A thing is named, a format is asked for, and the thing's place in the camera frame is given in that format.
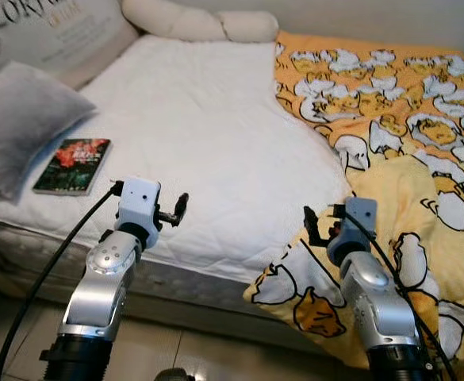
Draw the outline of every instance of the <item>book cover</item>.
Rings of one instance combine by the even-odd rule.
[[[45,194],[89,194],[106,153],[109,139],[66,139],[33,187]]]

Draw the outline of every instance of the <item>white bedsheet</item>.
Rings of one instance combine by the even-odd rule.
[[[82,93],[98,114],[35,160],[19,201],[0,200],[0,221],[63,238],[109,189],[137,175],[162,184],[162,210],[190,194],[185,219],[165,225],[144,256],[200,273],[252,281],[302,226],[348,185],[323,137],[274,98],[274,45],[139,39]],[[90,196],[31,188],[62,138],[104,137],[112,151]],[[108,201],[76,241],[94,245],[113,226]]]

